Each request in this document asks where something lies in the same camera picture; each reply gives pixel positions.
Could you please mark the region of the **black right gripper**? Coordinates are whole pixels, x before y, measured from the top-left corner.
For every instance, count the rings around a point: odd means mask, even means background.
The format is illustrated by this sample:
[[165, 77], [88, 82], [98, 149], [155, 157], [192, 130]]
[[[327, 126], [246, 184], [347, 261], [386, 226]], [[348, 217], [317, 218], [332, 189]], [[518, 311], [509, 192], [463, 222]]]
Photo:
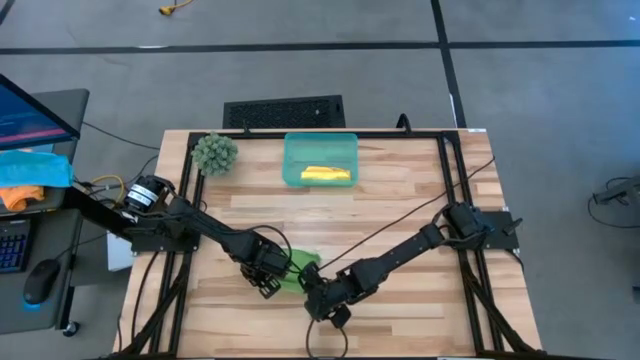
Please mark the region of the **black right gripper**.
[[346, 305], [353, 294], [353, 282], [348, 278], [325, 281], [319, 265], [309, 262], [302, 269], [298, 283], [307, 300], [304, 307], [313, 320], [349, 320], [351, 311]]

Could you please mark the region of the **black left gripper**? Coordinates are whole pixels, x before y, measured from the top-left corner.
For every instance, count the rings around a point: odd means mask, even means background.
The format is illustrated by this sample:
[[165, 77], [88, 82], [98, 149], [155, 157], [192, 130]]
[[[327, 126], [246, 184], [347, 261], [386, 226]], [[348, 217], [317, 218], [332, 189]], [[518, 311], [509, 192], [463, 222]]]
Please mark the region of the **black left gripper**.
[[[240, 256], [240, 267], [249, 273], [286, 274], [294, 266], [293, 256], [271, 242], [253, 240]], [[279, 283], [284, 288], [299, 288], [297, 271], [289, 271]]]

